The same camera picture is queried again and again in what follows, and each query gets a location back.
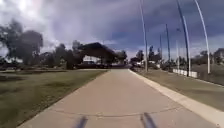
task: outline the sidewalk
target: sidewalk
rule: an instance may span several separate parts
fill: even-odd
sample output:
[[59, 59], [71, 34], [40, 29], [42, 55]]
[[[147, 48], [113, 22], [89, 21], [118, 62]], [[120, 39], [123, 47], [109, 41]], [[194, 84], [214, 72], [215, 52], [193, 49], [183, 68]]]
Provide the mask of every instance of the sidewalk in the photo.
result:
[[215, 128], [128, 70], [107, 72], [19, 128], [73, 128], [83, 116], [85, 128], [143, 128], [144, 112], [157, 128]]

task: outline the path edge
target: path edge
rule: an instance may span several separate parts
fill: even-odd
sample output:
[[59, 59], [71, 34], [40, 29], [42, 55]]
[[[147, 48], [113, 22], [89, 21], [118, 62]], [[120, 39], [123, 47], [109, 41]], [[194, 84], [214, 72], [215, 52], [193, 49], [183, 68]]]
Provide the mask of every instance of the path edge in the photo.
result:
[[148, 78], [145, 78], [129, 69], [129, 72], [132, 73], [134, 76], [139, 78], [140, 80], [144, 81], [146, 84], [151, 86], [152, 88], [156, 89], [163, 95], [169, 97], [173, 101], [181, 104], [188, 110], [196, 113], [197, 115], [201, 116], [205, 120], [216, 124], [218, 128], [224, 128], [224, 112], [215, 109], [213, 107], [210, 107], [208, 105], [205, 105], [201, 102], [198, 102], [194, 99], [191, 99], [187, 96], [184, 96], [178, 92], [175, 92], [171, 89], [168, 89]]

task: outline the pole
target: pole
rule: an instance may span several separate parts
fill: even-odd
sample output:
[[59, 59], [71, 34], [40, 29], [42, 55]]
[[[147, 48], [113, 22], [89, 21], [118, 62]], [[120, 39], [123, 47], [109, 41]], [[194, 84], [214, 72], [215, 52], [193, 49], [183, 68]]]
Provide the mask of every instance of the pole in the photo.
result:
[[166, 24], [166, 35], [167, 35], [167, 43], [168, 43], [168, 57], [169, 57], [169, 69], [170, 69], [170, 38], [169, 38], [169, 30]]
[[179, 73], [179, 70], [180, 70], [180, 60], [179, 60], [179, 46], [178, 46], [178, 40], [176, 40], [176, 47], [177, 47], [177, 70], [178, 70], [178, 73]]
[[[185, 22], [184, 17], [183, 17], [183, 14], [182, 14], [182, 11], [181, 11], [181, 8], [180, 8], [180, 3], [179, 3], [178, 0], [177, 0], [177, 6], [178, 6], [178, 11], [179, 11], [179, 14], [180, 14], [180, 18], [181, 18], [182, 27], [183, 27], [183, 30], [184, 30], [187, 64], [189, 64], [188, 34], [187, 34], [187, 31], [186, 31], [186, 23], [184, 23]], [[187, 76], [189, 76], [189, 66], [187, 66]]]
[[161, 60], [163, 59], [163, 48], [162, 48], [162, 35], [160, 35], [160, 38], [159, 38], [159, 43], [160, 43], [160, 57], [161, 57]]
[[186, 36], [187, 36], [187, 45], [188, 45], [188, 57], [189, 57], [189, 60], [188, 60], [188, 75], [190, 74], [191, 72], [191, 59], [190, 59], [190, 50], [189, 50], [189, 47], [190, 47], [190, 41], [189, 41], [189, 34], [188, 34], [188, 28], [187, 28], [187, 22], [186, 22], [186, 19], [185, 17], [183, 16], [183, 19], [184, 19], [184, 26], [186, 28]]
[[207, 30], [206, 30], [206, 27], [205, 27], [205, 21], [204, 21], [204, 17], [203, 17], [203, 14], [202, 14], [202, 11], [201, 11], [201, 8], [198, 4], [198, 1], [197, 0], [194, 0], [195, 1], [195, 4], [197, 5], [197, 8], [198, 8], [198, 12], [200, 14], [200, 17], [201, 17], [201, 22], [202, 22], [202, 26], [203, 26], [203, 29], [204, 29], [204, 34], [205, 34], [205, 42], [206, 42], [206, 46], [207, 46], [207, 54], [208, 54], [208, 74], [211, 73], [211, 64], [210, 64], [210, 51], [209, 51], [209, 45], [208, 45], [208, 35], [207, 35]]
[[145, 20], [144, 20], [144, 15], [143, 15], [143, 9], [142, 9], [142, 0], [139, 0], [139, 7], [140, 7], [140, 12], [141, 12], [141, 18], [142, 18], [142, 30], [143, 30], [143, 38], [144, 38], [144, 43], [145, 43], [145, 71], [148, 71], [148, 49], [147, 49], [147, 38], [146, 38], [146, 31], [145, 31]]

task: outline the field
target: field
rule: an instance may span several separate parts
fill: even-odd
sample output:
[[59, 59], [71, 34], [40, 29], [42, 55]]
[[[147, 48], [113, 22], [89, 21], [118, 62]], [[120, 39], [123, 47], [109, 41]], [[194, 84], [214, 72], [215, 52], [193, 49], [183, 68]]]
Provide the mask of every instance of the field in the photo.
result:
[[0, 128], [15, 128], [106, 70], [0, 73]]
[[192, 66], [192, 71], [198, 72], [199, 79], [224, 85], [224, 66], [222, 65], [211, 65], [211, 74], [208, 74], [208, 67], [207, 65], [193, 65]]
[[224, 86], [217, 86], [161, 70], [135, 70], [139, 74], [199, 102], [224, 111]]

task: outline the sky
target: sky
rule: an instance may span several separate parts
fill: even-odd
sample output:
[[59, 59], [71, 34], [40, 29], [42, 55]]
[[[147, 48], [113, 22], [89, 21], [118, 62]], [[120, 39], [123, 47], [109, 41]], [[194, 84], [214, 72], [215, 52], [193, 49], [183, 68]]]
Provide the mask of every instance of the sky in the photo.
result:
[[[190, 40], [190, 55], [206, 50], [203, 28], [193, 0], [179, 0], [186, 18]], [[176, 41], [180, 55], [186, 56], [183, 29], [176, 0], [142, 0], [148, 46], [160, 47], [167, 58], [168, 25], [171, 57], [176, 57]], [[210, 51], [224, 47], [224, 1], [198, 0], [209, 37]], [[0, 0], [0, 24], [12, 19], [22, 23], [24, 30], [43, 34], [41, 52], [52, 51], [59, 43], [69, 49], [74, 40], [83, 44], [100, 42], [118, 51], [125, 50], [128, 58], [144, 50], [139, 0]], [[7, 50], [0, 45], [0, 55]]]

